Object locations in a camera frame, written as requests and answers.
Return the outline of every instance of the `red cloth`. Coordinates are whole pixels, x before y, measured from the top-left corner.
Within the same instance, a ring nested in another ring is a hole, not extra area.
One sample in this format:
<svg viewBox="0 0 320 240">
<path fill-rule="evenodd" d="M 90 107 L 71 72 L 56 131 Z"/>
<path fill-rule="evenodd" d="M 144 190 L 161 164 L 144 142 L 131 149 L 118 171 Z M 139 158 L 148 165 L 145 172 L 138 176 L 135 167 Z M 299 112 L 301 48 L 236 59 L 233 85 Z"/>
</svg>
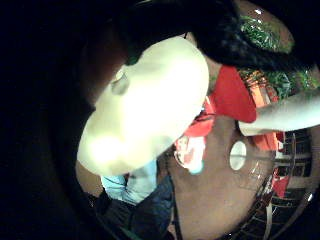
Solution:
<svg viewBox="0 0 320 240">
<path fill-rule="evenodd" d="M 221 67 L 209 99 L 215 105 L 217 115 L 246 123 L 252 123 L 257 118 L 256 106 L 235 67 Z"/>
<path fill-rule="evenodd" d="M 185 131 L 185 136 L 204 137 L 210 133 L 215 120 L 215 108 L 209 98 L 206 98 L 203 107 L 204 110 L 195 118 L 187 131 Z"/>
<path fill-rule="evenodd" d="M 276 135 L 278 141 L 284 143 L 284 132 L 277 132 Z"/>
<path fill-rule="evenodd" d="M 289 184 L 289 176 L 280 177 L 278 175 L 278 168 L 273 172 L 273 178 L 271 182 L 271 187 L 273 191 L 280 197 L 284 198 L 287 186 Z"/>
<path fill-rule="evenodd" d="M 276 133 L 266 133 L 264 135 L 256 135 L 253 136 L 253 141 L 256 146 L 264 151 L 278 151 L 279 150 L 279 142 L 276 137 Z"/>
</svg>

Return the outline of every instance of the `white circle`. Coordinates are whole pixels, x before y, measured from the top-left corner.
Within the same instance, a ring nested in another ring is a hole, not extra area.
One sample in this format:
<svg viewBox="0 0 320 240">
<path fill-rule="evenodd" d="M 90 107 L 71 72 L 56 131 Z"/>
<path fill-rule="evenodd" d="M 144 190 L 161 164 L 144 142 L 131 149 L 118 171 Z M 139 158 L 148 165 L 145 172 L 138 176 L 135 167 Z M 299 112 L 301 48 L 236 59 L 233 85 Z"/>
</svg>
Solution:
<svg viewBox="0 0 320 240">
<path fill-rule="evenodd" d="M 235 171 L 240 170 L 246 161 L 246 156 L 247 156 L 246 145 L 241 141 L 237 141 L 235 144 L 233 144 L 230 152 L 231 168 Z"/>
</svg>

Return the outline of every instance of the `green plant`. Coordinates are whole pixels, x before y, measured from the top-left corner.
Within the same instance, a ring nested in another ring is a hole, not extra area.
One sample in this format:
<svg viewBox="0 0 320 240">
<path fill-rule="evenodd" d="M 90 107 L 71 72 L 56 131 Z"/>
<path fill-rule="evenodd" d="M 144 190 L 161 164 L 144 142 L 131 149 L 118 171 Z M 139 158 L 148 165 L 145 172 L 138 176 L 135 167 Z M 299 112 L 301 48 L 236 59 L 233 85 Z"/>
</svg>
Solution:
<svg viewBox="0 0 320 240">
<path fill-rule="evenodd" d="M 289 53 L 293 47 L 293 41 L 287 44 L 280 39 L 280 28 L 275 23 L 262 22 L 248 16 L 242 16 L 241 30 L 250 41 L 260 48 Z M 319 82 L 310 76 L 309 71 L 299 71 L 294 73 L 279 71 L 257 71 L 256 69 L 238 69 L 241 78 L 246 85 L 248 81 L 257 81 L 273 86 L 280 99 L 287 98 L 294 89 L 308 90 L 319 86 Z"/>
</svg>

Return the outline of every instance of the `floor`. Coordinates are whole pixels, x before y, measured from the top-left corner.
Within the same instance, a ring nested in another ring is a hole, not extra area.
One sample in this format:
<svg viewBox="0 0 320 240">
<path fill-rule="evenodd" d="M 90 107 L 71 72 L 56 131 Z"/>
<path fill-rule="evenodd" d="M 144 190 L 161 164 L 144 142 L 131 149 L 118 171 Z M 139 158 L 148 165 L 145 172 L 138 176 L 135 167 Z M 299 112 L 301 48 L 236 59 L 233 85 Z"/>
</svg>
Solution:
<svg viewBox="0 0 320 240">
<path fill-rule="evenodd" d="M 241 136 L 231 118 L 218 117 L 207 140 L 205 168 L 200 175 L 190 175 L 174 159 L 169 161 L 185 240 L 213 240 L 233 230 L 246 217 L 257 189 L 272 171 L 274 156 Z M 229 153 L 238 140 L 246 144 L 247 158 L 245 165 L 234 171 Z M 102 187 L 98 176 L 80 164 L 77 175 L 84 191 L 99 195 Z"/>
</svg>

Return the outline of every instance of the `jeans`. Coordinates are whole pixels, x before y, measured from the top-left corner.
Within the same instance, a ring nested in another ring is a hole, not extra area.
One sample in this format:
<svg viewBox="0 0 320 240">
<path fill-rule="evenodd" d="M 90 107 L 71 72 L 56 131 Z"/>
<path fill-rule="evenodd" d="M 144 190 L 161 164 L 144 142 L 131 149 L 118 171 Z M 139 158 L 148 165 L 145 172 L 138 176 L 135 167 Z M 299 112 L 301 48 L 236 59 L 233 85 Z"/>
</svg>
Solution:
<svg viewBox="0 0 320 240">
<path fill-rule="evenodd" d="M 101 176 L 102 185 L 111 199 L 137 205 L 148 197 L 157 187 L 157 161 L 130 173 L 126 183 L 123 175 Z"/>
</svg>

